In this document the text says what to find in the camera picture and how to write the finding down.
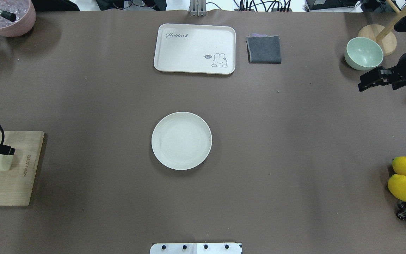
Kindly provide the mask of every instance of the folded gray cloth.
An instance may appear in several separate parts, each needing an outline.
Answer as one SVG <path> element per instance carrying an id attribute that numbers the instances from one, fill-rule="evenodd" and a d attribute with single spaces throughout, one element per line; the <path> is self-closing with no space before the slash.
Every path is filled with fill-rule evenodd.
<path id="1" fill-rule="evenodd" d="M 280 37 L 250 34 L 247 37 L 248 61 L 251 63 L 282 63 Z"/>

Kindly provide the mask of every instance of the white floor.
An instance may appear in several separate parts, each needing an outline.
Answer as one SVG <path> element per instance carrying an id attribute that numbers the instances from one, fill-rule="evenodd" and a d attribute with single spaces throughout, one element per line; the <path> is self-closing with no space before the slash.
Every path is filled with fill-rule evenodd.
<path id="1" fill-rule="evenodd" d="M 100 10 L 95 0 L 71 0 L 72 2 L 78 5 L 80 10 Z M 219 5 L 220 8 L 223 10 L 234 10 L 237 8 L 236 4 L 232 0 L 206 0 L 206 2 L 213 2 Z M 137 5 L 142 5 L 142 0 L 134 0 L 134 3 Z M 397 3 L 400 7 L 403 6 L 405 0 L 397 0 Z M 271 3 L 266 3 L 266 7 L 268 8 Z M 303 12 L 303 5 L 305 4 L 305 0 L 291 0 L 290 8 L 292 11 Z M 125 6 L 129 6 L 130 3 L 128 1 L 125 2 Z M 167 0 L 167 10 L 188 10 L 190 5 L 190 0 Z M 258 11 L 264 11 L 263 5 L 257 5 Z M 206 10 L 213 10 L 217 9 L 217 7 L 213 4 L 207 4 Z M 148 7 L 139 7 L 135 5 L 131 5 L 129 8 L 125 10 L 150 10 Z M 357 6 L 356 8 L 331 8 L 325 10 L 316 10 L 314 12 L 362 12 L 361 7 Z"/>

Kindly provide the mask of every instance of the wooden stick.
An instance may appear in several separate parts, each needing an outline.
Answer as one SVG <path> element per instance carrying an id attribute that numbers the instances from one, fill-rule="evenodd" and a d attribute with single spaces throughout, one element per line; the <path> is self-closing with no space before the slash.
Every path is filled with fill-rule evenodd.
<path id="1" fill-rule="evenodd" d="M 404 16 L 406 16 L 406 5 L 405 7 L 397 13 L 397 15 L 392 19 L 392 21 L 380 32 L 377 37 L 375 37 L 376 42 L 382 41 L 383 38 L 393 29 L 394 25 L 401 20 Z"/>
<path id="2" fill-rule="evenodd" d="M 398 8 L 391 0 L 386 0 L 386 2 L 389 4 L 389 6 L 391 6 L 391 8 L 393 8 L 393 10 L 394 10 L 396 13 L 399 13 L 399 12 L 400 12 L 399 8 Z"/>

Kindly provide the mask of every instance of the gray table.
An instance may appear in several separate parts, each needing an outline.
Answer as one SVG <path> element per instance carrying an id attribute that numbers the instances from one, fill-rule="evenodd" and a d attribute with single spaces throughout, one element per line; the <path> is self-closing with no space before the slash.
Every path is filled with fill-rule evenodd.
<path id="1" fill-rule="evenodd" d="M 0 37 L 0 122 L 47 146 L 28 207 L 0 207 L 0 253 L 147 254 L 152 243 L 242 242 L 244 253 L 406 253 L 388 167 L 406 156 L 406 87 L 358 92 L 344 47 L 391 14 L 39 13 Z M 164 23 L 231 26 L 229 76 L 153 67 Z M 279 34 L 280 65 L 249 64 L 245 36 Z M 406 52 L 406 34 L 383 65 Z M 213 147 L 174 171 L 159 120 L 201 116 Z"/>

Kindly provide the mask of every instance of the bowl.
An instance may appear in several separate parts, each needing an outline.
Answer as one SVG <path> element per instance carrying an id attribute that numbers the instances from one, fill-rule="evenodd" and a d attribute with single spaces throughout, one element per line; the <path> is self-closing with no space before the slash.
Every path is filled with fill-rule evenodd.
<path id="1" fill-rule="evenodd" d="M 373 40 L 365 37 L 351 39 L 344 53 L 345 61 L 350 67 L 359 71 L 368 71 L 383 61 L 383 51 Z"/>
<path id="2" fill-rule="evenodd" d="M 31 0 L 0 0 L 0 9 L 15 13 L 17 16 L 15 22 L 0 17 L 0 35 L 20 36 L 29 32 L 34 26 L 36 13 Z"/>

